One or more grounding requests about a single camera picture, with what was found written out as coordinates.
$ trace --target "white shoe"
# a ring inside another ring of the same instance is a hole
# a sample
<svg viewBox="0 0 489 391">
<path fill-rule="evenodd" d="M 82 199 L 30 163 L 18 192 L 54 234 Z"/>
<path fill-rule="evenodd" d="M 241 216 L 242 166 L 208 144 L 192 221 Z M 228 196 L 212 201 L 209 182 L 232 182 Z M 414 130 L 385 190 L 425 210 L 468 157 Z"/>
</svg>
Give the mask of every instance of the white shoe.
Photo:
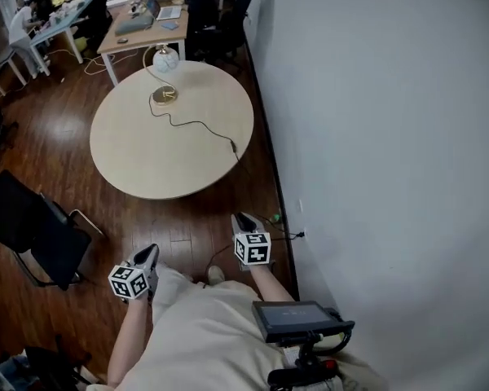
<svg viewBox="0 0 489 391">
<path fill-rule="evenodd" d="M 208 278 L 209 285 L 213 287 L 214 285 L 218 285 L 219 283 L 224 282 L 225 274 L 222 272 L 221 268 L 214 265 L 209 268 Z"/>
</svg>

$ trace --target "round table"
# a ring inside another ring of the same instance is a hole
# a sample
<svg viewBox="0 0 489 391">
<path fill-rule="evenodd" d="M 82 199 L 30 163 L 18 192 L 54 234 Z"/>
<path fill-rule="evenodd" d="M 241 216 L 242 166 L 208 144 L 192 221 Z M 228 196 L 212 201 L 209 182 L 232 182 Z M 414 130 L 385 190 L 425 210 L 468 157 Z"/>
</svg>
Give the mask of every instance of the round table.
<svg viewBox="0 0 489 391">
<path fill-rule="evenodd" d="M 241 158 L 253 131 L 253 108 L 231 75 L 208 64 L 181 61 L 165 80 L 178 99 L 159 107 L 172 123 L 203 121 L 231 138 Z M 149 96 L 160 84 L 144 69 L 116 86 L 104 99 L 90 128 L 90 152 L 98 171 L 115 188 L 144 199 L 188 196 L 217 182 L 237 164 L 231 143 L 193 123 L 172 127 L 154 117 Z"/>
</svg>

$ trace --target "table lamp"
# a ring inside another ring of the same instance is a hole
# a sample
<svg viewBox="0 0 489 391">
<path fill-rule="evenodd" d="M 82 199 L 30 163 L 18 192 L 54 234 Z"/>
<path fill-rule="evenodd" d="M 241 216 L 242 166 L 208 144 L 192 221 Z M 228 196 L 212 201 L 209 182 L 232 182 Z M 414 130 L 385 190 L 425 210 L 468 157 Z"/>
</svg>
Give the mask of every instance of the table lamp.
<svg viewBox="0 0 489 391">
<path fill-rule="evenodd" d="M 153 66 L 147 68 L 145 59 L 150 48 L 151 47 L 147 48 L 145 54 L 143 55 L 143 66 L 150 75 L 152 75 L 161 84 L 163 84 L 152 93 L 152 99 L 158 106 L 166 106 L 167 104 L 171 104 L 178 98 L 178 91 L 172 84 L 163 80 L 162 78 L 159 78 L 157 74 L 167 73 L 168 71 L 176 69 L 179 64 L 179 55 L 176 51 L 174 51 L 172 48 L 169 48 L 167 45 L 159 45 L 156 54 L 152 58 Z"/>
</svg>

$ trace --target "small screen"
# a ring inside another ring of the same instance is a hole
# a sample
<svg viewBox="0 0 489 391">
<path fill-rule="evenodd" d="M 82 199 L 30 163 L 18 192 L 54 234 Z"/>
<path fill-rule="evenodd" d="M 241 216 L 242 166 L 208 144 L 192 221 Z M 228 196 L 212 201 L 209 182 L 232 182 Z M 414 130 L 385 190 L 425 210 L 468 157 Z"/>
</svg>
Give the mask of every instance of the small screen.
<svg viewBox="0 0 489 391">
<path fill-rule="evenodd" d="M 157 15 L 160 14 L 161 6 L 160 3 L 157 2 L 157 0 L 148 0 L 147 8 L 152 13 L 152 16 L 154 16 L 154 18 L 156 18 Z"/>
<path fill-rule="evenodd" d="M 282 305 L 261 308 L 271 326 L 327 322 L 331 318 L 316 305 Z"/>
</svg>

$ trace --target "person sitting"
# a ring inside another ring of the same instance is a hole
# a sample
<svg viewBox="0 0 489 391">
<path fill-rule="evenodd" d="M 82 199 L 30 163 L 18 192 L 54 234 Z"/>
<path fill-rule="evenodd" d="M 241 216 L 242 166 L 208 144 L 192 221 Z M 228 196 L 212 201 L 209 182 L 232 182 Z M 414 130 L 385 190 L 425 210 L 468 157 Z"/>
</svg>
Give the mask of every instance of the person sitting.
<svg viewBox="0 0 489 391">
<path fill-rule="evenodd" d="M 250 266 L 250 273 L 263 300 L 293 301 L 267 266 Z M 268 389 L 268 374 L 285 361 L 283 350 L 265 343 L 255 322 L 252 303 L 258 294 L 226 281 L 217 266 L 208 270 L 209 285 L 194 284 L 160 262 L 156 275 L 148 343 L 145 292 L 129 301 L 108 364 L 108 386 L 90 385 L 87 391 Z M 348 389 L 387 389 L 380 376 L 346 351 L 333 359 Z"/>
<path fill-rule="evenodd" d="M 196 33 L 219 22 L 216 0 L 185 0 L 188 5 L 188 29 L 186 40 L 187 59 L 193 59 L 198 49 Z"/>
<path fill-rule="evenodd" d="M 22 7 L 13 17 L 9 27 L 9 44 L 24 61 L 33 78 L 38 75 L 37 61 L 31 51 L 31 39 L 28 31 L 34 27 L 43 25 L 41 20 L 33 21 L 33 12 L 36 11 L 37 1 L 29 0 L 28 5 Z"/>
<path fill-rule="evenodd" d="M 25 7 L 25 0 L 16 0 L 15 14 Z"/>
</svg>

